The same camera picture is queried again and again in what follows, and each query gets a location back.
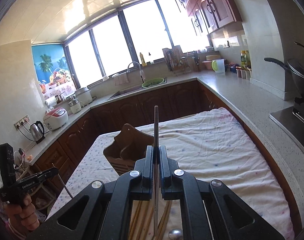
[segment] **silver screw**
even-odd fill
[[[211,184],[214,187],[220,187],[222,185],[222,182],[218,179],[214,179],[214,180],[212,180]]]
[[[182,175],[184,174],[184,171],[181,170],[181,169],[177,169],[177,170],[174,171],[174,174],[175,174],[176,176],[182,176]]]
[[[183,240],[183,231],[182,229],[173,229],[169,231],[168,237],[171,240]]]
[[[98,181],[98,180],[92,182],[92,187],[93,187],[93,188],[99,188],[99,187],[101,187],[101,186],[102,186],[102,182],[100,182],[100,181]]]
[[[139,172],[139,171],[136,171],[136,170],[130,171],[130,176],[131,176],[131,177],[137,177],[138,175],[140,175],[140,172]]]

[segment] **wrinkled fabric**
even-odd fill
[[[154,125],[138,130],[153,135]],[[100,135],[67,183],[73,195],[93,180],[109,182],[118,178],[103,150],[119,132]],[[224,108],[201,112],[159,124],[159,145],[180,169],[197,179],[224,182],[285,239],[294,239],[288,203],[267,162],[239,122]],[[49,217],[70,200],[65,189],[55,202]],[[172,208],[164,234],[182,228],[179,201]]]

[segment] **kitchen counter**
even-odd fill
[[[180,83],[197,80],[226,103],[255,133],[264,144],[286,178],[297,202],[302,225],[304,226],[304,153],[295,142],[270,118],[271,112],[292,106],[292,102],[283,101],[249,81],[237,78],[236,74],[218,75],[213,71],[189,73],[181,76],[169,76],[167,82],[151,88],[134,91],[109,99],[114,93],[98,98],[82,108],[77,114],[69,116],[68,123],[49,133],[46,138],[32,147],[26,155],[33,159],[26,162],[33,165],[45,150],[54,143],[71,125],[84,116],[90,109],[105,105],[133,95],[145,93]]]

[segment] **palm tree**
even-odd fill
[[[40,57],[43,60],[43,62],[41,62],[39,64],[39,66],[42,69],[42,71],[44,73],[46,73],[46,72],[51,72],[52,73],[51,68],[53,67],[53,63],[52,63],[52,60],[51,60],[51,56],[43,54]]]
[[[66,67],[66,62],[64,61],[63,58],[60,58],[59,61],[57,61],[58,65],[60,68],[65,69]]]

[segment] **ceiling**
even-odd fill
[[[132,0],[16,0],[0,22],[0,45],[64,41],[68,36]]]

